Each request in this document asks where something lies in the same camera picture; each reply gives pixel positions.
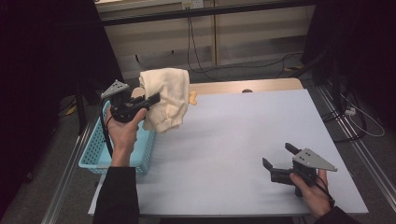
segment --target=cream towel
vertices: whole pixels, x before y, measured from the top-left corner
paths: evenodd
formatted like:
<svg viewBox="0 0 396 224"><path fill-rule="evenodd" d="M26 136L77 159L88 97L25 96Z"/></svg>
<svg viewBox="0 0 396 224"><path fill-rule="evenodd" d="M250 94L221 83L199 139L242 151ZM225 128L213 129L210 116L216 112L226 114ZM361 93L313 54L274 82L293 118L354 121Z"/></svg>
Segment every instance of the cream towel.
<svg viewBox="0 0 396 224"><path fill-rule="evenodd" d="M176 68L164 68L140 73L140 87L146 99L159 92L161 101L151 107L143 123L145 130L164 133L183 123L189 105L189 73Z"/></svg>

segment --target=dark curtain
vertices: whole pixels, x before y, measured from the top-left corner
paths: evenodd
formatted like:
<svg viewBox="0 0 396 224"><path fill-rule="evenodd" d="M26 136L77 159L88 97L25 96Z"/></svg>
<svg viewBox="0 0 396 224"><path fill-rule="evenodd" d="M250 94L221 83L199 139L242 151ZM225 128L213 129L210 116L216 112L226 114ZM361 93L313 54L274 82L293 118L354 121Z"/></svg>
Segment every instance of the dark curtain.
<svg viewBox="0 0 396 224"><path fill-rule="evenodd" d="M95 90L122 80L103 27L59 26L99 20L92 0L0 0L0 218L48 143L60 100L79 85L96 103Z"/></svg>
<svg viewBox="0 0 396 224"><path fill-rule="evenodd" d="M396 129L396 22L392 1L318 2L309 28L303 63L323 50L340 63L340 73L385 123ZM332 75L323 60L313 69L316 83Z"/></svg>

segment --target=metal frame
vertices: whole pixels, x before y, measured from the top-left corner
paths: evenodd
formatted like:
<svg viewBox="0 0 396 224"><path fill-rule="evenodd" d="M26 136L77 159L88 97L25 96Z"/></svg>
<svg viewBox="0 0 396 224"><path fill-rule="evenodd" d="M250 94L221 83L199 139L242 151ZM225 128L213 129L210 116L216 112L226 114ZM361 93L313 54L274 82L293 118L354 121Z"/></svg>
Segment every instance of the metal frame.
<svg viewBox="0 0 396 224"><path fill-rule="evenodd" d="M78 137L69 162L66 164L66 168L64 169L61 181L59 182L56 191L52 196L46 214L44 215L41 223L56 222L61 211L62 204L64 203L64 198L70 185L71 178L73 177L73 173L78 165L78 159L81 157L84 147L88 144L88 140L93 132L97 118L99 118L99 110L97 110L93 118L90 120L87 127L84 129L84 132Z"/></svg>
<svg viewBox="0 0 396 224"><path fill-rule="evenodd" d="M332 97L328 90L319 89L323 101L329 107L331 111L335 110L334 105L332 104ZM353 129L349 120L346 119L345 116L340 117L337 119L338 124L340 125L341 129L343 130L346 137L352 137L357 135L358 133ZM393 208L393 211L396 212L396 187L389 180L388 176L385 172L381 169L378 163L375 161L373 155L368 150L367 146L358 139L356 141L351 142L352 146L355 148L356 153L361 158L362 162L366 166L367 170L369 171L370 175L372 176L375 183L381 189L382 193L384 194L385 198L388 200L390 206Z"/></svg>
<svg viewBox="0 0 396 224"><path fill-rule="evenodd" d="M141 16L108 18L108 19L102 19L101 21L81 21L79 23L74 22L74 23L62 23L55 25L60 27L69 27L69 28L112 26L112 25L123 25L123 24L139 23L146 21L165 21L165 20L174 20L174 19L182 19L189 17L201 17L201 16L230 14L237 12L260 11L260 10L277 9L277 8L285 8L285 7L307 7L307 6L315 5L316 2L317 0L283 0L283 1L265 2L258 4L246 4L246 5L229 6L229 7L205 7L205 8L196 8L190 10L161 12L161 13L154 13L154 14L141 15Z"/></svg>

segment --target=cloth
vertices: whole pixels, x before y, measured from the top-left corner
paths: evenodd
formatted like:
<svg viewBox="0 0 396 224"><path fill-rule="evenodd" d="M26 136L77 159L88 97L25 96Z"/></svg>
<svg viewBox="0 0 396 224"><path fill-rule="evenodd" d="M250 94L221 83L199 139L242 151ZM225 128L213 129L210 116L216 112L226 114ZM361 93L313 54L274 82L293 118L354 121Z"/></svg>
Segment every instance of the cloth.
<svg viewBox="0 0 396 224"><path fill-rule="evenodd" d="M146 99L157 92L161 96L148 111L143 128L164 133L182 124L189 105L189 73L176 68L149 70L141 72L139 80Z"/></svg>
<svg viewBox="0 0 396 224"><path fill-rule="evenodd" d="M134 167L109 167L96 201L93 223L139 223Z"/></svg>

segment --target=electrical outlet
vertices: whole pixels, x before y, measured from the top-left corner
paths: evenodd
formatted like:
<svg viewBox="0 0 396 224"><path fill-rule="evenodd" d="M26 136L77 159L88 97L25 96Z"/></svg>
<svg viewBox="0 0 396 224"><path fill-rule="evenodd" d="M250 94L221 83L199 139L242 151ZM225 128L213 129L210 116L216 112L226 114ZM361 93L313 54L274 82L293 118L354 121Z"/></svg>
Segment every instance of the electrical outlet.
<svg viewBox="0 0 396 224"><path fill-rule="evenodd" d="M192 0L192 8L203 8L204 7L204 0Z"/></svg>
<svg viewBox="0 0 396 224"><path fill-rule="evenodd" d="M183 1L183 2L181 2L181 9L183 9L183 10L193 9L192 1Z"/></svg>
<svg viewBox="0 0 396 224"><path fill-rule="evenodd" d="M355 107L347 106L347 107L346 107L346 112L345 112L345 114L346 114L346 115L350 115L350 116L354 116L354 115L356 114L356 109L355 109Z"/></svg>

